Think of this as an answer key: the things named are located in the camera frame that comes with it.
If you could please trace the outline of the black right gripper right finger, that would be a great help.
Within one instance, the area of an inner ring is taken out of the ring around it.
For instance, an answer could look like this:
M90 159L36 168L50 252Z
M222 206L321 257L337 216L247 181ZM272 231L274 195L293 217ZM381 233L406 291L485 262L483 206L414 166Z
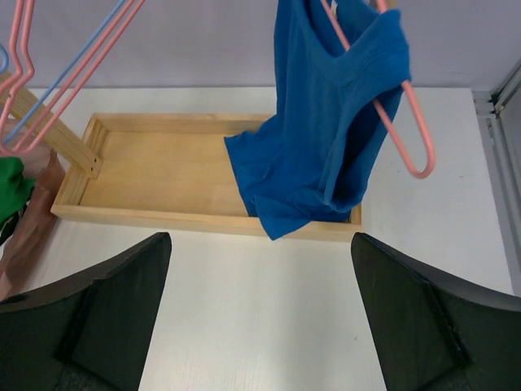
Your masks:
M352 263L389 390L518 390L520 299L365 233Z

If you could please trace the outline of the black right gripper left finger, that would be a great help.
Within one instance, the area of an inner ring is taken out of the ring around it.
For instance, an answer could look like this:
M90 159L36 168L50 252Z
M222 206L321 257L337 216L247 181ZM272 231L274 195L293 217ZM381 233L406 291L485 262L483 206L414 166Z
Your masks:
M1 302L3 390L137 390L169 270L158 232Z

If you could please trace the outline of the green tank top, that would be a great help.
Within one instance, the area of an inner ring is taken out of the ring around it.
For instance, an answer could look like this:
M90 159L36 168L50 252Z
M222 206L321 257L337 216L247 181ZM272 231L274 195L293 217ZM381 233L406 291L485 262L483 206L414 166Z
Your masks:
M34 178L24 176L24 164L20 158L1 158L1 231L5 231L24 214L34 184Z

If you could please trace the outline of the light blue wire hanger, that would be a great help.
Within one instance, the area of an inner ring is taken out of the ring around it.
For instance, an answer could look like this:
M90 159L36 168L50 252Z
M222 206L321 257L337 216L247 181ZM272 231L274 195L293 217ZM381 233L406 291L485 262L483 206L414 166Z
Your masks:
M1 150L32 151L140 12L141 1L1 3Z

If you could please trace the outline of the black white striped tank top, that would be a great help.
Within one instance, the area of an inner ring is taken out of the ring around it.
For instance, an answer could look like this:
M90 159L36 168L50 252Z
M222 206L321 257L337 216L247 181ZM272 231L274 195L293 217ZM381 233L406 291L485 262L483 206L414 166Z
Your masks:
M13 235L17 224L23 217L23 214L24 211L20 209L1 223L0 245L3 245Z

